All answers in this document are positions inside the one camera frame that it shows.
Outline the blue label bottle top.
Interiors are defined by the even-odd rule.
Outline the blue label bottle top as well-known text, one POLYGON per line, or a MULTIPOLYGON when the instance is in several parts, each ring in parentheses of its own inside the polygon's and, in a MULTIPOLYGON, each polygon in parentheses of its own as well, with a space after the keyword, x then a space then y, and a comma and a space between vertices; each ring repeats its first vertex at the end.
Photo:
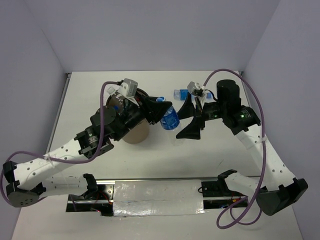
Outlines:
MULTIPOLYGON (((173 91, 173 98, 177 101, 185 101, 188 95, 188 90, 187 89, 175 89, 173 91)), ((212 100, 213 95, 210 92, 206 93, 206 99, 207 100, 212 100)))

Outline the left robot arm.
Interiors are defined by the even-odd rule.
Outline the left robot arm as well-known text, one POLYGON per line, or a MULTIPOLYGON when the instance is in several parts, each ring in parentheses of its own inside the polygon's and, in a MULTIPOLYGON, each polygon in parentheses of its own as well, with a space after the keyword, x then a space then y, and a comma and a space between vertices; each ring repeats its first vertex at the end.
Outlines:
POLYGON ((157 101, 156 97, 138 96, 125 100, 122 112, 100 104, 90 117, 90 126, 75 138, 44 155, 28 151, 12 153, 2 166, 0 187, 4 200, 15 208, 34 205, 42 199, 57 195, 77 195, 93 199, 98 194, 98 184, 90 173, 80 176, 56 175, 74 165, 87 164, 114 148, 111 141, 119 141, 141 121, 150 125, 158 123, 170 101, 157 101))

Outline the green label bottle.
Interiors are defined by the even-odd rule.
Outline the green label bottle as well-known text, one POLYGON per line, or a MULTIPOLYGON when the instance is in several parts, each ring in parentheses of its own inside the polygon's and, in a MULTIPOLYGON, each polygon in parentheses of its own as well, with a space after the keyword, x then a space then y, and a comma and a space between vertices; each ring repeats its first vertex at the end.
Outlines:
POLYGON ((104 98, 107 101, 112 96, 117 96, 119 94, 118 92, 119 86, 118 85, 107 85, 104 90, 104 98))

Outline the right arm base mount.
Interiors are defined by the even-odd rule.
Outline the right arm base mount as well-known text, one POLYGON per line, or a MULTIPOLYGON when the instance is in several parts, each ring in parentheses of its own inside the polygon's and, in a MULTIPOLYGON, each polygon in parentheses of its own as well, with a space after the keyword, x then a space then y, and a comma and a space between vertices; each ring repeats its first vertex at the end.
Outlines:
POLYGON ((202 181, 197 191, 203 197, 203 208, 225 209, 245 196, 236 191, 223 190, 217 181, 202 181))

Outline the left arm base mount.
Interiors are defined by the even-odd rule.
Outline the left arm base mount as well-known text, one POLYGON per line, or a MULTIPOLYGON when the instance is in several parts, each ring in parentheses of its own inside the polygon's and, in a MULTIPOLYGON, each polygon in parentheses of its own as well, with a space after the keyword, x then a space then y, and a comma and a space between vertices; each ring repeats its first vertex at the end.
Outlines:
POLYGON ((98 212, 101 216, 112 217, 115 184, 99 183, 97 186, 97 192, 90 197, 69 195, 65 211, 67 213, 98 212))

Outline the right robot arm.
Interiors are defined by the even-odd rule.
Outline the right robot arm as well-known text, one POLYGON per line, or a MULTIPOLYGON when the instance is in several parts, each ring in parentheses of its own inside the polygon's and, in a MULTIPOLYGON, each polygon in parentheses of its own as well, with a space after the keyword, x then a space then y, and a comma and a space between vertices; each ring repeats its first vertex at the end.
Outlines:
POLYGON ((218 176, 217 190, 228 196, 238 192, 255 200, 262 212, 272 216, 294 204, 308 189, 303 178, 296 176, 286 167, 270 141, 262 133, 262 123, 249 106, 242 104, 240 88, 234 80, 224 79, 216 84, 216 98, 205 102, 205 87, 190 82, 187 97, 178 111, 179 119, 192 121, 177 135, 177 139, 199 140, 205 122, 222 119, 224 125, 244 145, 255 164, 264 174, 262 183, 228 170, 218 176))

